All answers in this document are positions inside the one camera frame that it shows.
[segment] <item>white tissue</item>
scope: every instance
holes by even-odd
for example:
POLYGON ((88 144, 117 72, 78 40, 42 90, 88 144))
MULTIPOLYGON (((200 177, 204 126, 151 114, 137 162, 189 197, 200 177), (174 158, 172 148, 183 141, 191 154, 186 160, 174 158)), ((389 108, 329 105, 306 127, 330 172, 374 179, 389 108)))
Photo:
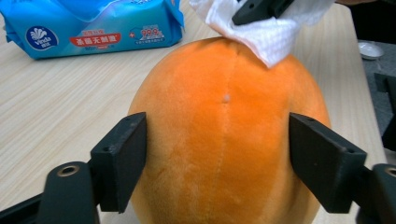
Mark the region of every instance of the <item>white tissue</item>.
POLYGON ((247 45, 268 67, 282 61, 303 24, 314 24, 335 0, 294 0, 278 19, 234 25, 232 17, 246 0, 190 0, 198 16, 212 29, 247 45))

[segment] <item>wet wipes package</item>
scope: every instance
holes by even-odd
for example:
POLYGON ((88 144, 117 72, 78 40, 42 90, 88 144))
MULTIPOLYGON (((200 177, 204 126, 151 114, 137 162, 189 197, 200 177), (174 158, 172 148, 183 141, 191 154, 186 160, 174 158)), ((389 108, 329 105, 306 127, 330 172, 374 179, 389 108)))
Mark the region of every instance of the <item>wet wipes package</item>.
POLYGON ((0 0, 7 41, 34 59, 170 47, 179 0, 0 0))

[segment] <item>light wood table surface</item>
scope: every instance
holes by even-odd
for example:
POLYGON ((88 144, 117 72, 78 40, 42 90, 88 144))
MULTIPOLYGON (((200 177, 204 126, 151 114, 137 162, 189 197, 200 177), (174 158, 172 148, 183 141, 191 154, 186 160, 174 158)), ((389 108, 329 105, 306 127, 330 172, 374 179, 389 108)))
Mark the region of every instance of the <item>light wood table surface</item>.
MULTIPOLYGON (((0 210, 42 192, 47 173, 88 161, 91 149, 124 116, 140 84, 163 56, 191 41, 217 36, 183 1, 185 33, 172 48, 34 61, 0 30, 0 210)), ((333 129, 368 152, 367 167, 385 162, 353 22, 334 5, 299 35, 293 54, 322 88, 333 129)), ((315 223, 354 223, 320 210, 315 223)), ((102 223, 138 223, 132 206, 102 223)))

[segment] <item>orange fruit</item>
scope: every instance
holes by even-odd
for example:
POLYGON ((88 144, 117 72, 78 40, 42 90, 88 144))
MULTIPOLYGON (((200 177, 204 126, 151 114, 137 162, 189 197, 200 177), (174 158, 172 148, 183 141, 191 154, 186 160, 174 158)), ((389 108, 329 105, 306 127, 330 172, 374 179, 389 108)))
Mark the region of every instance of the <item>orange fruit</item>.
POLYGON ((147 112, 147 164, 132 202, 142 223, 310 223, 318 201, 293 172, 289 113, 329 125, 320 89, 288 56, 267 68, 216 37, 174 50, 129 114, 147 112))

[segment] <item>black plastic bracket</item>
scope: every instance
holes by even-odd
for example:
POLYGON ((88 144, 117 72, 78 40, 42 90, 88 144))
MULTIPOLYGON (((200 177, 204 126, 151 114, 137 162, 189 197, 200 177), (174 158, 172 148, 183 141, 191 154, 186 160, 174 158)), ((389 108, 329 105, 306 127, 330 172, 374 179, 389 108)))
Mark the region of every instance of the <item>black plastic bracket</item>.
POLYGON ((378 91, 387 92, 392 108, 392 119, 382 135, 385 148, 396 151, 396 77, 375 73, 375 83, 378 91))
POLYGON ((88 163, 49 172, 44 192, 0 212, 1 224, 97 224, 102 211, 124 212, 146 163, 146 113, 122 119, 88 163))
POLYGON ((294 0, 247 0, 233 15, 233 24, 244 25, 254 21, 279 18, 294 0))
POLYGON ((290 114, 290 159, 294 172, 329 213, 348 213, 357 223, 396 223, 396 166, 364 166, 366 153, 309 117, 290 114))

